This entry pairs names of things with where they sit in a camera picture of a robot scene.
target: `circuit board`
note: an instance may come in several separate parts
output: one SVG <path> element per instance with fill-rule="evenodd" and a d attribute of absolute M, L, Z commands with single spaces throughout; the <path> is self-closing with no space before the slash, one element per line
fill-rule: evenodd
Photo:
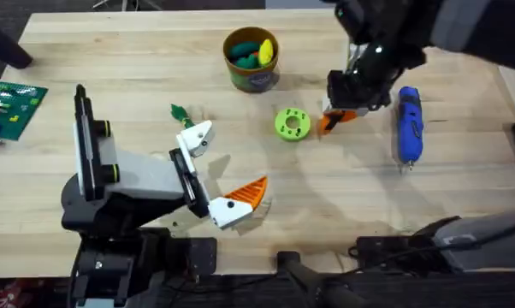
<path fill-rule="evenodd" d="M 0 81 L 0 139 L 18 140 L 48 89 Z"/>

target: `green 3d printed gear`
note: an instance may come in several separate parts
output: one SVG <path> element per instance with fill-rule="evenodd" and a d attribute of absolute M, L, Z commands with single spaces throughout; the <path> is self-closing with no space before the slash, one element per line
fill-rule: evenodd
<path fill-rule="evenodd" d="M 311 130 L 311 119 L 303 110 L 286 108 L 276 115 L 275 131 L 288 141 L 299 141 Z"/>

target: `wooden table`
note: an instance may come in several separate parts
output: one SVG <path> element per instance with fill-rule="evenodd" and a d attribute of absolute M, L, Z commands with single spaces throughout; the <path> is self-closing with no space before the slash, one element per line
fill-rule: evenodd
<path fill-rule="evenodd" d="M 231 85 L 222 41 L 244 26 L 265 27 L 281 44 L 273 91 Z M 323 139 L 314 130 L 299 143 L 275 135 L 277 110 L 319 118 L 326 75 L 342 67 L 346 35 L 331 9 L 36 14 L 21 44 L 35 63 L 7 68 L 3 80 L 50 90 L 20 141 L 0 147 L 0 277 L 67 275 L 74 261 L 79 238 L 60 225 L 60 192 L 74 173 L 77 83 L 125 150 L 168 157 L 181 130 L 171 103 L 212 120 L 216 138 L 196 164 L 214 196 L 269 177 L 262 206 L 235 229 L 185 209 L 151 224 L 217 237 L 218 273 L 271 272 L 288 249 L 315 270 L 348 270 L 346 249 L 359 235 L 515 209 L 515 112 L 498 68 L 474 58 L 429 49 L 429 64 L 394 88 L 416 86 L 423 97 L 426 146 L 410 174 L 394 160 L 394 108 Z"/>

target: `cup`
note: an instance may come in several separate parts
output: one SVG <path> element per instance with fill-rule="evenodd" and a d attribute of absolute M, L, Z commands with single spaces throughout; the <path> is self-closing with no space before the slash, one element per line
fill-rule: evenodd
<path fill-rule="evenodd" d="M 273 44 L 274 55 L 271 62 L 262 68 L 244 69 L 232 63 L 235 59 L 229 59 L 231 48 L 244 42 L 256 42 L 261 44 L 265 39 L 270 39 Z M 260 27 L 243 27 L 235 30 L 223 42 L 223 58 L 229 69 L 233 85 L 244 92 L 260 93 L 268 91 L 279 80 L 275 72 L 280 49 L 275 36 Z"/>

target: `blue power tool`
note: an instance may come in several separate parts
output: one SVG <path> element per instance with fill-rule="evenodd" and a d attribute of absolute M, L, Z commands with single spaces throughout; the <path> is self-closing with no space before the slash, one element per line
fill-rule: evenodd
<path fill-rule="evenodd" d="M 416 88 L 405 86 L 400 89 L 399 100 L 399 156 L 400 161 L 411 169 L 423 152 L 421 98 Z"/>

